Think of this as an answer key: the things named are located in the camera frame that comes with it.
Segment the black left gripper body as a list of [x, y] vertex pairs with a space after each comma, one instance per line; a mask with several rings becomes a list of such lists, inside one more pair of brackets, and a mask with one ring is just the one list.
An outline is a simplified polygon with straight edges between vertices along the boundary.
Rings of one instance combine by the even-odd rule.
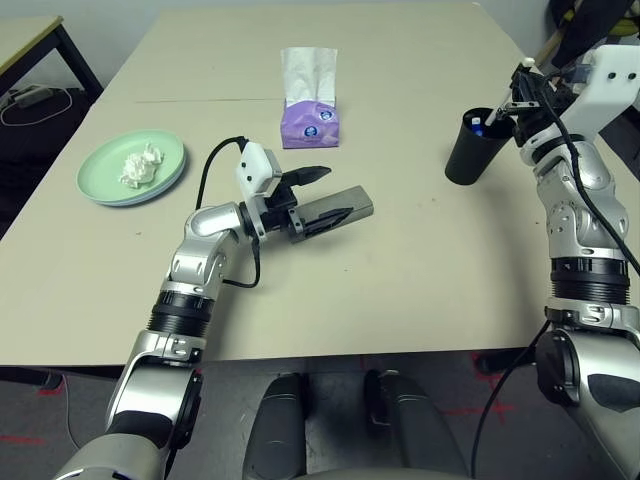
[[264, 199], [265, 211], [260, 214], [266, 232], [286, 232], [291, 241], [303, 238], [304, 225], [297, 213], [298, 200], [291, 187], [277, 187]]

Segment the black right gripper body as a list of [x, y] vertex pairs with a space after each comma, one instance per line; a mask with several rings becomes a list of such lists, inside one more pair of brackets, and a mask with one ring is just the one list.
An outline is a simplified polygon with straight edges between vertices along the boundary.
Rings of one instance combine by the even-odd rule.
[[[531, 88], [531, 100], [539, 103], [539, 107], [529, 113], [519, 113], [516, 115], [516, 126], [514, 127], [514, 138], [516, 145], [522, 147], [531, 137], [538, 132], [545, 130], [552, 123], [552, 117], [548, 113], [544, 102], [536, 100]], [[552, 100], [547, 100], [557, 116], [562, 115], [576, 100], [578, 95], [569, 87], [560, 85], [554, 87], [554, 96]]]

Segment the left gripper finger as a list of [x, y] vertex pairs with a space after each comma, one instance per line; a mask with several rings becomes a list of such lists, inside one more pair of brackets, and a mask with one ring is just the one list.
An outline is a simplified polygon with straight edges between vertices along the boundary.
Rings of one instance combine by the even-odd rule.
[[347, 219], [352, 211], [352, 207], [343, 207], [323, 212], [315, 220], [305, 223], [303, 233], [319, 235], [330, 231]]
[[308, 166], [284, 172], [282, 184], [292, 186], [304, 186], [311, 184], [331, 173], [331, 169], [325, 166]]

